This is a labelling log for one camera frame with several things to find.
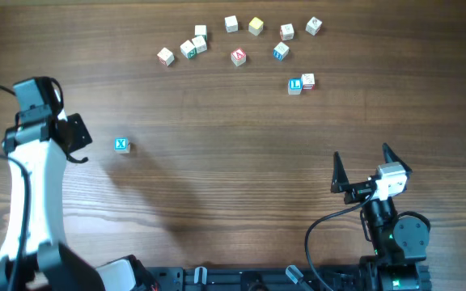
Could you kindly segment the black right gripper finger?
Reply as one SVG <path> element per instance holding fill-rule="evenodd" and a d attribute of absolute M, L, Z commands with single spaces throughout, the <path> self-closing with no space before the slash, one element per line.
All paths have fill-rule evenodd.
<path fill-rule="evenodd" d="M 350 182 L 345 173 L 345 169 L 341 161 L 341 156 L 339 155 L 339 152 L 336 151 L 333 155 L 333 177 L 331 184 L 331 192 L 346 192 L 349 187 Z"/>
<path fill-rule="evenodd" d="M 384 161 L 386 163 L 398 162 L 405 169 L 407 175 L 412 174 L 413 170 L 394 153 L 392 148 L 387 143 L 383 143 L 382 150 Z"/>

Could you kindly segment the blue X letter block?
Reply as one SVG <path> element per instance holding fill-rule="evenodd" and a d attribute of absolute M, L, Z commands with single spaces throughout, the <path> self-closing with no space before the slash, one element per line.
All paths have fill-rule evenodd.
<path fill-rule="evenodd" d="M 126 137 L 116 138 L 114 141 L 114 150 L 120 154 L 128 154 L 130 152 L 131 144 Z"/>

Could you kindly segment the red A letter block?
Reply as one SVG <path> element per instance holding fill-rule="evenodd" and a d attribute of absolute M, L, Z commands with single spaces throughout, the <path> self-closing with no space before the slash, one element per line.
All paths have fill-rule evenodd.
<path fill-rule="evenodd" d="M 235 66 L 240 66 L 246 62 L 247 55 L 241 48 L 237 48 L 231 53 L 231 60 Z"/>

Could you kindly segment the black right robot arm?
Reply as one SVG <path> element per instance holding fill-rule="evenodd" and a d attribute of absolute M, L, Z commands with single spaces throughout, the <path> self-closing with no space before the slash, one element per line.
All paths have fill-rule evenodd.
<path fill-rule="evenodd" d="M 405 192 L 412 169 L 384 143 L 384 163 L 366 181 L 351 183 L 339 153 L 333 155 L 331 192 L 344 193 L 347 205 L 361 205 L 365 239 L 373 255 L 350 267 L 334 268 L 334 290 L 431 290 L 426 260 L 430 221 L 413 211 L 399 213 L 393 197 Z"/>

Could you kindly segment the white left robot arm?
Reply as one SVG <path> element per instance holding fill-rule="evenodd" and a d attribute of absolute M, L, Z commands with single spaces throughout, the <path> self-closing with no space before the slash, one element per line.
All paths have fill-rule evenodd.
<path fill-rule="evenodd" d="M 132 255 L 94 268 L 66 244 L 63 176 L 71 153 L 91 143 L 82 117 L 19 118 L 3 141 L 12 186 L 10 222 L 0 249 L 0 290 L 25 290 L 38 273 L 47 279 L 44 290 L 155 288 Z"/>

